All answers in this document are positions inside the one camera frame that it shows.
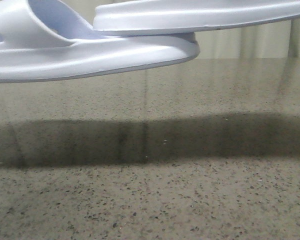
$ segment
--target granite surface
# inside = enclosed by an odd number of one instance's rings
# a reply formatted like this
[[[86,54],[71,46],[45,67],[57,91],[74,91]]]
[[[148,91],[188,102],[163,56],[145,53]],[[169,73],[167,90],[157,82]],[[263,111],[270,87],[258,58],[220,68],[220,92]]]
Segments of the granite surface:
[[[0,240],[300,240],[300,59],[0,84]]]

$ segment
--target reflective surface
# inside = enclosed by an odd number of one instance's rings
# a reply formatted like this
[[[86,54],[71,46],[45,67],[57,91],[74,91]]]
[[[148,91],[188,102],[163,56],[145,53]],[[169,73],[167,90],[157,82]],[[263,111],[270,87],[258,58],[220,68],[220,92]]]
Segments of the reflective surface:
[[[300,239],[300,59],[0,84],[0,239],[71,236]]]

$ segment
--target curtain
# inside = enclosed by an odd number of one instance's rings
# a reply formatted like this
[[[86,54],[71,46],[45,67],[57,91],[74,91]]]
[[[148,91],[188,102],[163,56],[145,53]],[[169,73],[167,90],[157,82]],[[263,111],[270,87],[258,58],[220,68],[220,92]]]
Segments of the curtain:
[[[95,7],[127,0],[63,0],[90,23]],[[300,57],[300,19],[243,28],[198,32],[200,59]]]

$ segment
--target slipper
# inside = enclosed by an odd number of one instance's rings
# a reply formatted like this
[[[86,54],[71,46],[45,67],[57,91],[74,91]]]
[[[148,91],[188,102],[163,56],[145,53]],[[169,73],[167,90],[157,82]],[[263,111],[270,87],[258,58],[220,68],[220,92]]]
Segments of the slipper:
[[[239,28],[300,18],[300,0],[137,0],[96,8],[94,29],[141,36]]]
[[[0,1],[0,83],[148,69],[199,52],[194,33],[104,36],[59,0]]]

